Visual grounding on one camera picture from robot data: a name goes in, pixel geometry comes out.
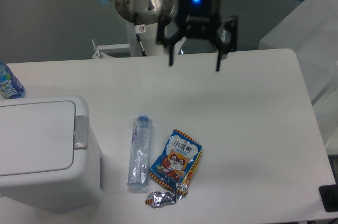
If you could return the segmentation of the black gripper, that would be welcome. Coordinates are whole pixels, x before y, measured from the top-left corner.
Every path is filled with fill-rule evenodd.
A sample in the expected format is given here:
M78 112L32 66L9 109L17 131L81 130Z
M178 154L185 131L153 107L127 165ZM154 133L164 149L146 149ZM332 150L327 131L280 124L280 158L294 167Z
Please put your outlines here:
M229 52L237 50L238 16L234 15L222 21L221 36L217 30L221 25L221 0L178 0L175 24L177 31L170 37L165 36L165 28L172 21L169 15L160 15L158 19L156 43L168 49L169 66L174 64L174 47L184 37L203 40L216 39L218 51L216 72L220 71L222 59Z

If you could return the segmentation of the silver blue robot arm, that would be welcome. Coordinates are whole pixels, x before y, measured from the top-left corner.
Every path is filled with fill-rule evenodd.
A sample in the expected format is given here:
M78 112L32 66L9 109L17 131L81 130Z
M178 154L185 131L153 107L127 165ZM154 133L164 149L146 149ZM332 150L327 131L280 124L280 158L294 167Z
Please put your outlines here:
M221 0L98 0L115 1L119 15L134 25L157 24L157 45L168 51L174 64L174 47L183 38L208 40L218 52L216 70L228 53L237 50L238 18L222 19Z

